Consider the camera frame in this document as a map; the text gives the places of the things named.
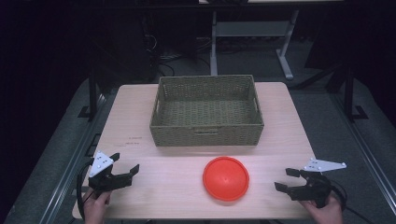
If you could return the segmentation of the red round plate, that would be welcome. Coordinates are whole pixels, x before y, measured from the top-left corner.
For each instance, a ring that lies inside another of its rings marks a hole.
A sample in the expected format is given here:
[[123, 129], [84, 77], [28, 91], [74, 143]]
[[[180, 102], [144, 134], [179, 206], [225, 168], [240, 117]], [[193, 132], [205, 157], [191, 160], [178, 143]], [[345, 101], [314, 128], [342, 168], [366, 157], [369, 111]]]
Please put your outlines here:
[[233, 202], [248, 191], [248, 170], [235, 158], [217, 157], [205, 166], [203, 184], [206, 192], [213, 198]]

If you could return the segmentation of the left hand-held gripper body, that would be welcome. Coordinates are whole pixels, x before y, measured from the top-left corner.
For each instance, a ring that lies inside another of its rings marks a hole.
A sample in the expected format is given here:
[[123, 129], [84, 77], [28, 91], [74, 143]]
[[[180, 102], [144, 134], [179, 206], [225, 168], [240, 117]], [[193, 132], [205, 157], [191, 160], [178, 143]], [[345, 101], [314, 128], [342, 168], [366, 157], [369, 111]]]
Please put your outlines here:
[[89, 171], [89, 187], [93, 189], [96, 197], [105, 191], [123, 189], [132, 185], [129, 173], [113, 175], [112, 169], [115, 161], [104, 152], [98, 151], [93, 158], [92, 168]]

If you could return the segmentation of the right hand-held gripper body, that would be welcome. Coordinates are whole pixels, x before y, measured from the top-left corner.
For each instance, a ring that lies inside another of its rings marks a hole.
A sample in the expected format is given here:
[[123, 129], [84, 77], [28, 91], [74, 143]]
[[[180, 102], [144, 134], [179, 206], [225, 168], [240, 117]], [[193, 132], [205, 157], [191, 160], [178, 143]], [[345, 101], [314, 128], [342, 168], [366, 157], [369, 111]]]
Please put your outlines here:
[[293, 201], [314, 201], [317, 208], [327, 204], [333, 191], [340, 199], [343, 208], [347, 205], [347, 195], [335, 187], [323, 172], [346, 169], [345, 162], [323, 161], [311, 158], [303, 169], [297, 169], [306, 183], [299, 187], [289, 187], [288, 195]]

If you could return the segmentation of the person's left hand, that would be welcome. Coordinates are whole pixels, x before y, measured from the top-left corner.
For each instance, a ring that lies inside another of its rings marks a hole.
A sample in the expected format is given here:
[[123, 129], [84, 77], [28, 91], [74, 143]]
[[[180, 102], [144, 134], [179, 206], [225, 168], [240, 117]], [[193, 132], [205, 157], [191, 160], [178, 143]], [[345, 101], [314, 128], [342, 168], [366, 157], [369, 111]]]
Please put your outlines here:
[[93, 189], [88, 191], [83, 196], [83, 211], [85, 224], [104, 224], [106, 207], [109, 205], [111, 198], [111, 191], [105, 191], [98, 197], [94, 195]]

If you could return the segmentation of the black metal stand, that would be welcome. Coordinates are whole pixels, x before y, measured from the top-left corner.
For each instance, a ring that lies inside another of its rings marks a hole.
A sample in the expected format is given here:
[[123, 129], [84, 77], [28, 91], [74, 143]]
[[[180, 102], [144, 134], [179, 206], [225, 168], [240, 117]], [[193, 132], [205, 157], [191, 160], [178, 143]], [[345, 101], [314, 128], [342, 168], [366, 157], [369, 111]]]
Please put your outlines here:
[[353, 104], [354, 73], [350, 66], [341, 68], [341, 84], [343, 88], [342, 109], [348, 121], [354, 123], [357, 119], [368, 119], [367, 114], [360, 105]]
[[98, 114], [99, 107], [104, 100], [104, 96], [99, 91], [99, 87], [97, 86], [96, 72], [94, 68], [92, 68], [89, 72], [88, 91], [89, 91], [89, 104], [84, 105], [80, 109], [78, 113], [78, 117], [87, 119], [88, 122], [91, 122]]

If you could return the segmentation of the person's right hand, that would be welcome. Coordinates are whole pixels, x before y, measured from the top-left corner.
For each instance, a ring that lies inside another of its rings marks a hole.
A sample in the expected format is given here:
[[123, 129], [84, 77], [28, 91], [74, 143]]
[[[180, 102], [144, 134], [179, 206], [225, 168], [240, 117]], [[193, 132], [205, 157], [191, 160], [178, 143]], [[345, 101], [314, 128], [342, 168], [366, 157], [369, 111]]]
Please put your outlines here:
[[317, 224], [344, 224], [341, 204], [332, 193], [327, 199], [327, 205], [322, 208], [316, 208], [313, 201], [300, 201], [300, 205]]

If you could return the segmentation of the green woven basket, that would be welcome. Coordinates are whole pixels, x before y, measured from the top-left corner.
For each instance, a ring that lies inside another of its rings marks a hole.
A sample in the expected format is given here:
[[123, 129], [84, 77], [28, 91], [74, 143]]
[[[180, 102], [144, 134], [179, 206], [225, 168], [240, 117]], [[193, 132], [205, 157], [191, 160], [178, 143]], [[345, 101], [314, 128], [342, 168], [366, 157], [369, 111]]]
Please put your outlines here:
[[256, 146], [263, 127], [251, 75], [162, 77], [149, 124], [158, 147]]

